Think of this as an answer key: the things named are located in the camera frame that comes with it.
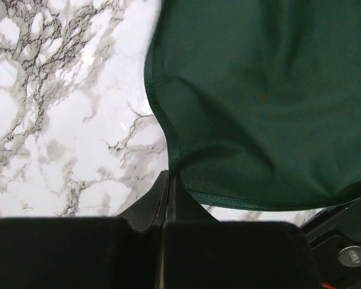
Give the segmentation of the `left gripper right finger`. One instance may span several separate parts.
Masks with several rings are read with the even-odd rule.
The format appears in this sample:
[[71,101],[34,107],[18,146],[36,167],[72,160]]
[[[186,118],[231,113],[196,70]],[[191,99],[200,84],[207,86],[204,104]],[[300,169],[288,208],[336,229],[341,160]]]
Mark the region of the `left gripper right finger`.
[[220,222],[170,181],[162,227],[163,288],[319,288],[301,229],[288,222]]

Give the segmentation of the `dark green cloth napkin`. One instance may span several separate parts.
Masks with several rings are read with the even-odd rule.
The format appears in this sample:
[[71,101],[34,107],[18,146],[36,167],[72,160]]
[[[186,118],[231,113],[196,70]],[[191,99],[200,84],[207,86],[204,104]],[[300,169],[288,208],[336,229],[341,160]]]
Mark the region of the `dark green cloth napkin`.
[[144,84],[200,203],[361,197],[361,1],[163,1]]

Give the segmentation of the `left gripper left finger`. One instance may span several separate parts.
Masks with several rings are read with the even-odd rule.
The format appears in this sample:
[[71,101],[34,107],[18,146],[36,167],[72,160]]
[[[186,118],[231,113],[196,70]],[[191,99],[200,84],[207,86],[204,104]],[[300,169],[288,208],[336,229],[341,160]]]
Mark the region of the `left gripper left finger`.
[[0,219],[0,288],[154,288],[168,171],[115,217]]

